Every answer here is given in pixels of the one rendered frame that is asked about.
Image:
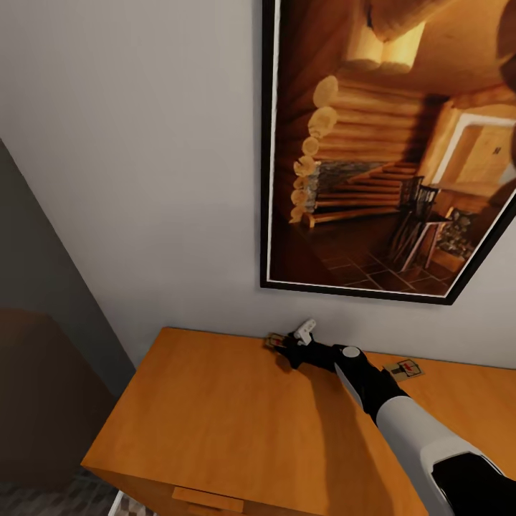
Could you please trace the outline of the mousetrap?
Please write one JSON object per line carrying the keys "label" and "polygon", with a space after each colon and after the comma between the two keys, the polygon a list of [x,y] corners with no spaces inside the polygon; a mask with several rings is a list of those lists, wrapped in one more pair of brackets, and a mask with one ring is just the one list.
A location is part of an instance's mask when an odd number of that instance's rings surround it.
{"label": "mousetrap", "polygon": [[396,382],[405,381],[406,379],[425,374],[425,371],[413,358],[406,358],[401,362],[391,363],[384,368],[395,378]]}
{"label": "mousetrap", "polygon": [[299,339],[294,338],[292,335],[283,336],[276,333],[269,333],[265,345],[274,349],[275,346],[291,349],[298,341]]}

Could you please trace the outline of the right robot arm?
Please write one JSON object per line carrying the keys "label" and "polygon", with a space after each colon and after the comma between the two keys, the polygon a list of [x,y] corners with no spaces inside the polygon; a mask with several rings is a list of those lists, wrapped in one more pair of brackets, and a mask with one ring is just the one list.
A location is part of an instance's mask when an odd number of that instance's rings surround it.
{"label": "right robot arm", "polygon": [[302,362],[337,372],[371,415],[429,516],[516,516],[516,481],[482,451],[448,429],[369,363],[360,348],[314,341],[310,318],[292,333],[291,349],[275,346],[292,368]]}

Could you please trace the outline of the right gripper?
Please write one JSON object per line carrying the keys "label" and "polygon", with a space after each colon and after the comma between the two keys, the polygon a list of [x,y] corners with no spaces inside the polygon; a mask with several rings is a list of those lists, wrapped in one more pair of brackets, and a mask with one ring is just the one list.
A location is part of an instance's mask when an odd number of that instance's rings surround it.
{"label": "right gripper", "polygon": [[320,367],[318,365],[317,357],[318,350],[322,347],[322,344],[314,341],[314,337],[311,332],[309,335],[312,338],[312,341],[307,346],[296,344],[293,345],[291,349],[275,346],[276,351],[289,359],[290,365],[294,369],[297,369],[302,362]]}

